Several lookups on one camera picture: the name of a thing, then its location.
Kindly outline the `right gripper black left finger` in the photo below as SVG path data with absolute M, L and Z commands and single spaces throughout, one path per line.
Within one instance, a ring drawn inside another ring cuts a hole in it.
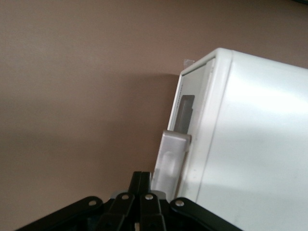
M 128 191 L 118 194 L 104 204 L 103 214 L 98 223 L 99 231 L 135 230 L 134 204 L 139 194 L 142 172 L 134 172 Z

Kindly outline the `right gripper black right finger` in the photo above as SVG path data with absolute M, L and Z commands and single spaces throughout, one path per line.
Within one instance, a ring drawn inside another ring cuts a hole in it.
M 150 172 L 141 173 L 140 230 L 165 231 L 166 225 L 157 195 L 151 192 Z

